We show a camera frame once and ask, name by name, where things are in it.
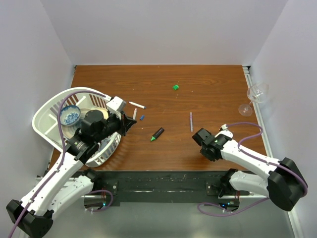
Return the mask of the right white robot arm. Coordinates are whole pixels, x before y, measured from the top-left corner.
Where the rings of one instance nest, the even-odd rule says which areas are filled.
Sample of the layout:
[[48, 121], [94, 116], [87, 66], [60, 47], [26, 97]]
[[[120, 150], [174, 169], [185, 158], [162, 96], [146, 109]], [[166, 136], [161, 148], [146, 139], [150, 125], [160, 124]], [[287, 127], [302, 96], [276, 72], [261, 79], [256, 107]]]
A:
[[230, 161], [247, 169], [229, 169], [220, 179], [220, 195], [247, 191], [269, 198], [278, 208], [291, 211], [300, 198], [306, 196], [308, 184], [296, 163], [267, 157], [250, 150], [236, 140], [228, 129], [212, 135], [201, 128], [193, 136], [200, 153], [210, 161]]

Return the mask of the white red-tipped marker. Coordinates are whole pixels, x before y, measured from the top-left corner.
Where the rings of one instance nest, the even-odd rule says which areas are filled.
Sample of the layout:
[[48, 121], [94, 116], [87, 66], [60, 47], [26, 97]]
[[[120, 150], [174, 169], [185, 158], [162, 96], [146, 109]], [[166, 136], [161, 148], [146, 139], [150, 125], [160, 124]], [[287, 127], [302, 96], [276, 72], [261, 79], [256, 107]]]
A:
[[136, 119], [136, 115], [137, 115], [137, 108], [134, 109], [134, 113], [133, 113], [133, 119]]

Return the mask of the black green highlighter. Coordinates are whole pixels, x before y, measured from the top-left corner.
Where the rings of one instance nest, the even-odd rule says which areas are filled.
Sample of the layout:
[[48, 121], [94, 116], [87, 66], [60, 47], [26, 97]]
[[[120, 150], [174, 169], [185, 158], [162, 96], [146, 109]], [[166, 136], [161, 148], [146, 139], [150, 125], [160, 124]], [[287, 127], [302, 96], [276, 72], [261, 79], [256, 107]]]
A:
[[150, 141], [154, 141], [156, 140], [158, 137], [160, 137], [160, 135], [164, 132], [164, 128], [161, 127], [160, 129], [158, 129], [152, 136]]

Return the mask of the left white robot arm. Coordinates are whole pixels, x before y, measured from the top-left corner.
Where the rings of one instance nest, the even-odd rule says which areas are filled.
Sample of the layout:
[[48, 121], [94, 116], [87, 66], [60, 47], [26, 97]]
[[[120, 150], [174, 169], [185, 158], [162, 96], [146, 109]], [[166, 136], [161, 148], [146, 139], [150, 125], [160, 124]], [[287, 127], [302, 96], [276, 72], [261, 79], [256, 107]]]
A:
[[72, 187], [62, 187], [98, 151], [102, 140], [116, 132], [125, 136], [135, 123], [124, 112], [110, 114], [107, 119], [98, 110], [87, 112], [81, 127], [63, 147], [51, 170], [27, 195], [7, 204], [13, 227], [20, 228], [31, 238], [42, 238], [52, 227], [57, 213], [65, 209], [70, 200], [87, 193], [100, 193], [102, 181], [87, 175], [80, 176]]

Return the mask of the purple marker pen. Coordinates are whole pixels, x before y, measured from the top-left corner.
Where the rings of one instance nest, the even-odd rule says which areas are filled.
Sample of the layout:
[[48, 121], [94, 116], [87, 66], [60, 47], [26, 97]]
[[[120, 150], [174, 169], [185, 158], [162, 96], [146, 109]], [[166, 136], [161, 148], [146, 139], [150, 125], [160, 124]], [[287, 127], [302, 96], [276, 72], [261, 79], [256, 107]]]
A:
[[190, 116], [190, 131], [193, 132], [193, 113], [189, 113]]

